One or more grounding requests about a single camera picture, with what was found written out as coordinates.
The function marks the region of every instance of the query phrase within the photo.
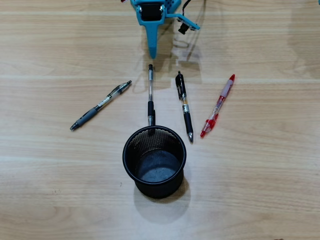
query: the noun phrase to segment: black mesh pen holder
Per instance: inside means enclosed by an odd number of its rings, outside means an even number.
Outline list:
[[[148,197],[173,194],[184,178],[187,151],[182,139],[164,126],[136,131],[123,149],[123,165],[137,188]]]

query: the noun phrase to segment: mesh cup rim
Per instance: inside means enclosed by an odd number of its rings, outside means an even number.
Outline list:
[[[172,134],[173,136],[175,136],[178,141],[180,142],[181,146],[182,146],[182,150],[183,150],[183,159],[182,159],[182,164],[180,165],[180,168],[178,169],[178,171],[176,171],[171,177],[169,177],[168,179],[166,180],[163,180],[163,181],[157,181],[157,182],[150,182],[150,181],[144,181],[144,180],[141,180],[139,178],[137,178],[136,176],[133,175],[133,173],[129,170],[128,166],[127,166],[127,163],[125,161],[125,156],[126,156],[126,153],[127,153],[127,149],[128,149],[128,146],[130,145],[130,143],[132,142],[132,140],[137,136],[139,135],[140,133],[146,131],[146,130],[152,130],[152,129],[160,129],[160,130],[164,130],[164,131],[167,131],[169,132],[170,134]],[[183,170],[184,170],[184,167],[185,167],[185,164],[186,164],[186,160],[187,160],[187,150],[186,150],[186,146],[185,146],[185,143],[184,141],[181,139],[181,137],[173,130],[171,130],[170,128],[168,127],[165,127],[165,126],[160,126],[160,125],[155,125],[155,126],[145,126],[141,129],[139,129],[138,131],[136,131],[134,134],[132,134],[129,139],[126,141],[125,145],[124,145],[124,148],[123,148],[123,153],[122,153],[122,162],[123,162],[123,166],[124,166],[124,169],[126,171],[126,173],[130,176],[130,178],[132,178],[135,182],[138,182],[140,184],[143,184],[143,185],[147,185],[147,186],[159,186],[159,185],[162,185],[162,184],[165,184],[165,183],[168,183],[170,181],[172,181],[173,179],[175,179]]]

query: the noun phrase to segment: pen cup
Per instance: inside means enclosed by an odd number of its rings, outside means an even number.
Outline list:
[[[147,126],[136,131],[123,149],[123,165],[137,188],[148,197],[173,194],[184,178],[186,146],[171,129]]]

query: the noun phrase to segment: ballpoint pen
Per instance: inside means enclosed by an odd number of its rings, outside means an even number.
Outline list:
[[[220,97],[219,97],[218,101],[216,102],[215,108],[213,109],[209,118],[205,121],[204,127],[203,127],[203,129],[201,131],[201,135],[200,135],[201,138],[203,138],[207,133],[209,133],[214,128],[216,121],[217,121],[217,118],[219,116],[220,108],[221,108],[222,104],[224,103],[226,97],[228,96],[231,87],[234,84],[235,77],[236,77],[236,75],[233,74],[230,77],[230,79],[228,80],[228,82],[226,83],[224,89],[222,90]]]
[[[148,101],[148,123],[149,126],[156,125],[156,111],[154,109],[154,67],[149,64],[149,101]]]
[[[186,128],[186,134],[191,143],[194,142],[194,130],[192,128],[190,110],[187,99],[187,92],[185,87],[184,76],[181,72],[178,72],[178,75],[175,77],[175,85],[178,90],[179,99],[182,101],[182,111],[184,117],[184,123]]]
[[[120,84],[115,89],[112,90],[112,92],[109,93],[106,98],[101,101],[97,106],[87,111],[82,117],[80,117],[71,127],[70,130],[74,131],[77,128],[80,128],[83,124],[88,122],[90,119],[92,119],[104,106],[106,106],[108,103],[110,103],[113,99],[115,99],[117,96],[122,94],[124,90],[126,90],[132,81],[128,81],[125,83]]]

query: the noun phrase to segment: black wire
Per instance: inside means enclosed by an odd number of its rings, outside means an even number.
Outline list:
[[[186,8],[186,6],[188,5],[188,3],[190,3],[190,1],[191,1],[191,0],[187,0],[187,1],[185,2],[185,4],[183,5],[183,7],[182,7],[182,15],[183,15],[183,16],[185,15],[185,8]]]

